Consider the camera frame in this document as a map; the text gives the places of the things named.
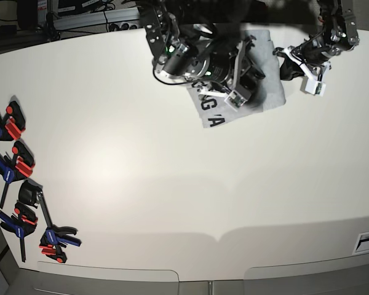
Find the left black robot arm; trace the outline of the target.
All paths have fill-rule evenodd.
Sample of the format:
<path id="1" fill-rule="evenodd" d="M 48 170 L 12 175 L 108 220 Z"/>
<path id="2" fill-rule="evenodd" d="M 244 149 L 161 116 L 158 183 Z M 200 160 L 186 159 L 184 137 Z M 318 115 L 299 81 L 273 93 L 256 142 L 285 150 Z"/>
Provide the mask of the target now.
<path id="1" fill-rule="evenodd" d="M 280 79 L 291 81 L 306 76 L 320 81 L 330 69 L 330 59 L 359 44 L 352 1 L 318 1 L 320 31 L 298 46 L 277 47 L 273 54 L 284 58 Z"/>

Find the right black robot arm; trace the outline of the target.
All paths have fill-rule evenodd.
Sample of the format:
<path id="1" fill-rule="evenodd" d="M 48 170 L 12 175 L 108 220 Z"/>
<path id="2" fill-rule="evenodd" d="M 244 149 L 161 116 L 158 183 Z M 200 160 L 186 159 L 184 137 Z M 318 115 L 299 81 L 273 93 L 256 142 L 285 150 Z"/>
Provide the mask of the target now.
<path id="1" fill-rule="evenodd" d="M 250 56 L 245 33 L 253 1 L 136 1 L 153 55 L 153 75 L 165 85 L 252 95 L 265 74 Z"/>

